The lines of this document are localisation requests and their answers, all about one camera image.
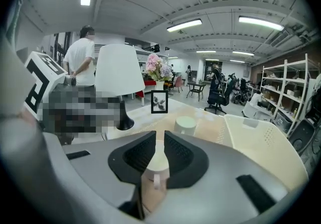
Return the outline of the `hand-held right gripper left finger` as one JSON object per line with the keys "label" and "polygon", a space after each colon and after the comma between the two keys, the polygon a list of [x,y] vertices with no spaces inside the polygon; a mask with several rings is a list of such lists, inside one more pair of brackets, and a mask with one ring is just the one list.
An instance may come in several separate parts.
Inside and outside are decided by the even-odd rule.
{"label": "hand-held right gripper left finger", "polygon": [[102,199],[138,220],[142,206],[141,177],[155,153],[156,132],[63,146],[76,172]]}

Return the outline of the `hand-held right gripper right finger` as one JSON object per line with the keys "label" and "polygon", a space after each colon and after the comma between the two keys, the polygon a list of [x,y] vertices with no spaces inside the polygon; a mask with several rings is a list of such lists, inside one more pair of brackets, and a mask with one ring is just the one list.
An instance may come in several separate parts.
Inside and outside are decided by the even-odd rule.
{"label": "hand-held right gripper right finger", "polygon": [[231,147],[170,131],[164,143],[166,195],[147,223],[244,223],[288,194],[278,178]]}

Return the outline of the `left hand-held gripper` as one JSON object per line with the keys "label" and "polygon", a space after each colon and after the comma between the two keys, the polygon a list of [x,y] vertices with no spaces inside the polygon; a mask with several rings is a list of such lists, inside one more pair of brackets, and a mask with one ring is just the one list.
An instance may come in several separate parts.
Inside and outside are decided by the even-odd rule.
{"label": "left hand-held gripper", "polygon": [[57,87],[75,86],[76,77],[69,75],[49,55],[40,52],[31,52],[25,62],[25,67],[36,82],[24,105],[36,120],[41,121],[43,104],[48,101],[49,94]]}

